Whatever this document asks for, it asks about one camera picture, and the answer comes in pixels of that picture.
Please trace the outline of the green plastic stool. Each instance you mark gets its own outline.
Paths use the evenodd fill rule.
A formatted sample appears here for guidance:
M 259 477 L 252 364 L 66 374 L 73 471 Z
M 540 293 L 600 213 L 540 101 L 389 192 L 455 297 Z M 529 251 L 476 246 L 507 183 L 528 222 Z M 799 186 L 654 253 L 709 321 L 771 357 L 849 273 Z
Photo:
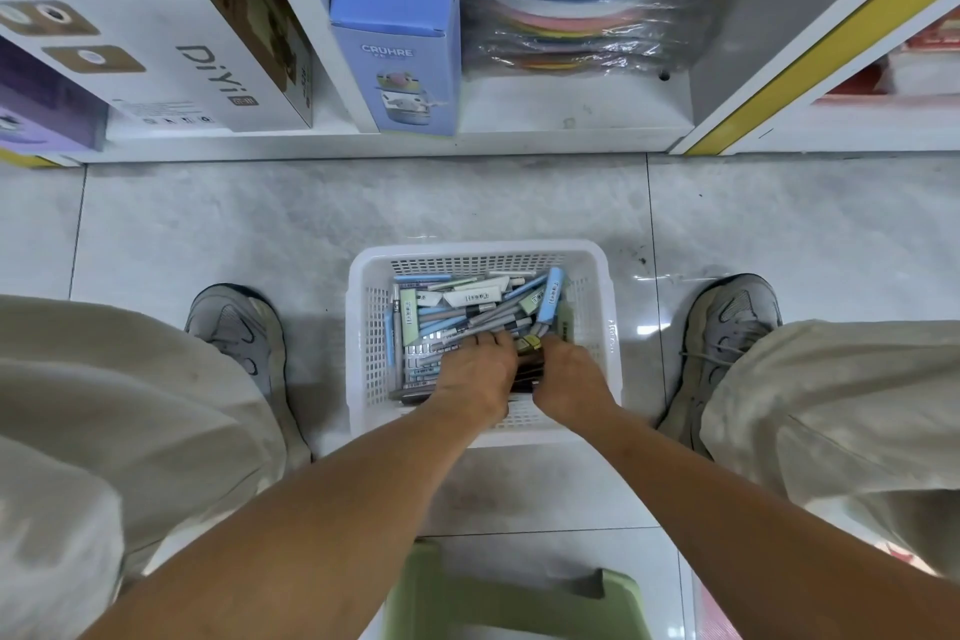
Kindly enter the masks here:
M 600 569 L 598 597 L 448 573 L 442 548 L 416 540 L 383 606 L 380 640 L 452 640 L 466 627 L 561 640 L 652 640 L 637 583 Z

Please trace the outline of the person's right forearm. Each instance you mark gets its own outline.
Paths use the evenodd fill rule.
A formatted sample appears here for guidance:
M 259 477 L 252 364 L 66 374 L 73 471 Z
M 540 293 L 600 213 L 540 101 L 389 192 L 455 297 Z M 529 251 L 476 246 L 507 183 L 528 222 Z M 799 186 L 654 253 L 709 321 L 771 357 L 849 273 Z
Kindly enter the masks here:
M 960 640 L 960 586 L 706 460 L 614 403 L 561 421 L 617 471 L 743 640 Z

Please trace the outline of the person's left hand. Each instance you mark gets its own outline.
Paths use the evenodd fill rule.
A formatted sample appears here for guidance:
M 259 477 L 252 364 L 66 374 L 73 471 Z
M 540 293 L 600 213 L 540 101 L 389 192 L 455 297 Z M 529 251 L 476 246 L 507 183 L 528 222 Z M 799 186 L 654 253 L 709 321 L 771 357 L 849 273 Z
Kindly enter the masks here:
M 467 417 L 480 431 L 507 416 L 509 396 L 519 369 L 519 353 L 470 351 L 470 335 L 445 352 L 427 405 Z

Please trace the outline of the white shelving unit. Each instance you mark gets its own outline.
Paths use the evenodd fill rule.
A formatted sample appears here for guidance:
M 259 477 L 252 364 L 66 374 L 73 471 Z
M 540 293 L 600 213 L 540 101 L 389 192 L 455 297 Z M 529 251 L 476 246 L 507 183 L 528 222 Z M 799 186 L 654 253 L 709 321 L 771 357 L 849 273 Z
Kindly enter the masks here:
M 331 0 L 286 0 L 314 60 L 313 121 L 305 131 L 156 131 L 109 108 L 102 150 L 20 155 L 0 163 L 35 169 L 89 164 L 297 161 L 482 154 L 667 152 L 694 127 L 688 67 L 543 72 L 464 57 L 455 136 L 381 133 L 331 26 Z M 717 0 L 718 15 L 725 8 Z

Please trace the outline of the beige left trouser leg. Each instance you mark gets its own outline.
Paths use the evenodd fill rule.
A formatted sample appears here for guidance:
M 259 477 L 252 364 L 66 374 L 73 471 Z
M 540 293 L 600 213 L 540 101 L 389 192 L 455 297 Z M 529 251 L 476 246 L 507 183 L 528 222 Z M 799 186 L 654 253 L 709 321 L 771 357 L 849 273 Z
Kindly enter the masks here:
M 269 403 L 185 328 L 0 295 L 0 640 L 76 640 L 285 476 Z

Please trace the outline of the large white cardboard box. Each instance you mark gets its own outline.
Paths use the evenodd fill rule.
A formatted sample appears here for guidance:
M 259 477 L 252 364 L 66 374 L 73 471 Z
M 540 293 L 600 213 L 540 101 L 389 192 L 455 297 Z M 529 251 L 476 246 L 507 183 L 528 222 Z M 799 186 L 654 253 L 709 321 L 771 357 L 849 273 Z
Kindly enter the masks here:
M 287 0 L 0 0 L 0 37 L 155 131 L 306 131 L 313 50 Z

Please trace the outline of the person's left forearm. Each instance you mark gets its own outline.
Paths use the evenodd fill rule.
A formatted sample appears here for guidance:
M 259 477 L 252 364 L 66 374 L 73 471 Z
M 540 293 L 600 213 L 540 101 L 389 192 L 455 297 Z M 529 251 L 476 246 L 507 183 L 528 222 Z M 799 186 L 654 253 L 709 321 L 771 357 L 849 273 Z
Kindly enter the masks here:
M 505 411 L 436 393 L 216 525 L 80 640 L 358 640 L 440 484 Z

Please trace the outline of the white shelf with yellow edge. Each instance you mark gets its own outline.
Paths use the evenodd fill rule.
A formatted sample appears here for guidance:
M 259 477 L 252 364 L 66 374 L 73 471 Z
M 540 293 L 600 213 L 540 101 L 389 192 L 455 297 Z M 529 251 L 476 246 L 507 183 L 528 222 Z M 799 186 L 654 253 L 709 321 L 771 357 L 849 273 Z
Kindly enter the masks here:
M 734 153 L 742 140 L 936 0 L 724 0 L 688 70 L 693 129 L 669 153 Z

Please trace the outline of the blue cardboard product box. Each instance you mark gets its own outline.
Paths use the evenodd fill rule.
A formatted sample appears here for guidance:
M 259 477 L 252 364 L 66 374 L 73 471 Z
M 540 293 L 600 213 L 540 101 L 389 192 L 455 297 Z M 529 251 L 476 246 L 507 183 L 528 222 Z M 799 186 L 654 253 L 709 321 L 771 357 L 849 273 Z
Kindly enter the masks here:
M 456 135 L 460 0 L 331 0 L 330 20 L 379 132 Z

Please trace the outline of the beige trouser leg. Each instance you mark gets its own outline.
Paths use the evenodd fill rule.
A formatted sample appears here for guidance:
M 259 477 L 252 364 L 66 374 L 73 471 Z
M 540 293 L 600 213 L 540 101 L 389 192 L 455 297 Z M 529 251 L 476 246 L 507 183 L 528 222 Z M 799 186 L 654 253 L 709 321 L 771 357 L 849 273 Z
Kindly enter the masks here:
M 694 434 L 716 464 L 960 583 L 960 320 L 775 328 Z
M 185 328 L 0 295 L 0 640 L 76 640 L 285 476 L 269 403 Z

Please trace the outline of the grey right sneaker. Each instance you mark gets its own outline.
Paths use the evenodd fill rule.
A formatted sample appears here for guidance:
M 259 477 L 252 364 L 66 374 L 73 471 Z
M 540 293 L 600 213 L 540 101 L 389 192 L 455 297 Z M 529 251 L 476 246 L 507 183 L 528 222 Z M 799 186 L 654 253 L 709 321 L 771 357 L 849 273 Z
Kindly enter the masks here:
M 774 289 L 760 275 L 731 275 L 704 288 L 690 306 L 678 387 L 657 430 L 711 460 L 700 437 L 707 404 L 732 366 L 783 325 Z

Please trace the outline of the pile of packaged pens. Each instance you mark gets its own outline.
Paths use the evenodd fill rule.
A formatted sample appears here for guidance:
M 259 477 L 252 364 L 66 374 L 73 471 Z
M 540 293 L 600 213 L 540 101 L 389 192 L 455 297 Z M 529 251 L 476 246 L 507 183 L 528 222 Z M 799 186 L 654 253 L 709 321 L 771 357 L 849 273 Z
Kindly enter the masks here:
M 565 301 L 566 270 L 486 270 L 474 275 L 395 275 L 383 312 L 383 343 L 391 371 L 389 400 L 403 411 L 426 402 L 443 356 L 468 339 L 498 331 L 511 337 L 518 367 L 510 399 L 531 396 L 545 374 L 543 341 L 572 334 Z

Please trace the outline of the red and white packets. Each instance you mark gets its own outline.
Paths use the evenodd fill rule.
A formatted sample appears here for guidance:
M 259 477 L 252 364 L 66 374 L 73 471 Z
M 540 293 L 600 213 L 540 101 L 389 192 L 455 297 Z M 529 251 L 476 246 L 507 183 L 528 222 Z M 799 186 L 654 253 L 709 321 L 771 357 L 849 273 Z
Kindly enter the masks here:
M 847 77 L 815 103 L 960 111 L 960 6 Z

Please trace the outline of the person's right hand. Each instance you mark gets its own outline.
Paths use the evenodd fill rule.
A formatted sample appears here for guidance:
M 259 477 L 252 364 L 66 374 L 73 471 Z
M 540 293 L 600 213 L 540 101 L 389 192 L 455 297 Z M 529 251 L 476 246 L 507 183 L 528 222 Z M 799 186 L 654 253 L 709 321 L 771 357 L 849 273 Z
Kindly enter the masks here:
M 578 435 L 618 410 L 599 366 L 585 348 L 573 343 L 569 361 L 543 365 L 533 401 L 548 418 Z

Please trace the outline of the beige right trouser leg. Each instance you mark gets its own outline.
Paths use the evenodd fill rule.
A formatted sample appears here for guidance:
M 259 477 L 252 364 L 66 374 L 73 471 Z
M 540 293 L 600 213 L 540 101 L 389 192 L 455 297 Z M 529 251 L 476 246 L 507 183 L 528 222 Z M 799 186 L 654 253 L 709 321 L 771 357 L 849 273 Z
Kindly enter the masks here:
M 775 328 L 694 434 L 716 464 L 960 583 L 960 320 Z

